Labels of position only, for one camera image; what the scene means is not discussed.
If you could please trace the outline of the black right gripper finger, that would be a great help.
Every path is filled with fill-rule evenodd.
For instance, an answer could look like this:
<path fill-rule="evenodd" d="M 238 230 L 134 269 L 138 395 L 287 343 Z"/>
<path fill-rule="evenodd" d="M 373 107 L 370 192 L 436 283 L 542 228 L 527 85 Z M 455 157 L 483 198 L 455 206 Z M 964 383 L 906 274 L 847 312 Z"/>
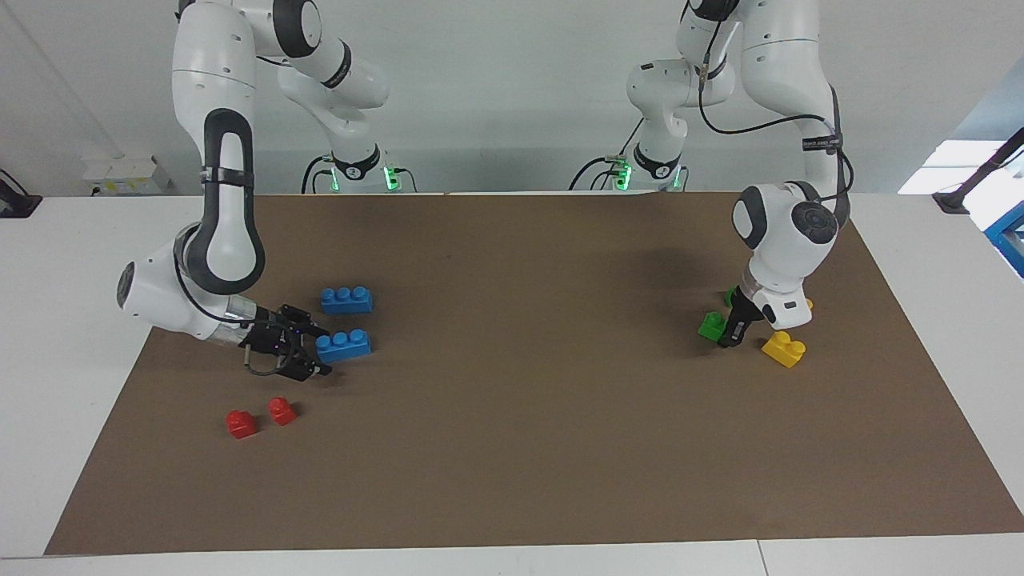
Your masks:
<path fill-rule="evenodd" d="M 308 337 L 329 336 L 330 332 L 315 323 L 311 313 L 295 306 L 282 305 L 279 307 L 279 317 L 282 323 L 288 327 L 289 331 L 297 335 Z"/>
<path fill-rule="evenodd" d="M 306 382 L 312 376 L 328 375 L 333 371 L 331 365 L 322 364 L 315 358 L 304 356 L 289 356 L 279 358 L 275 375 L 286 377 L 296 382 Z"/>

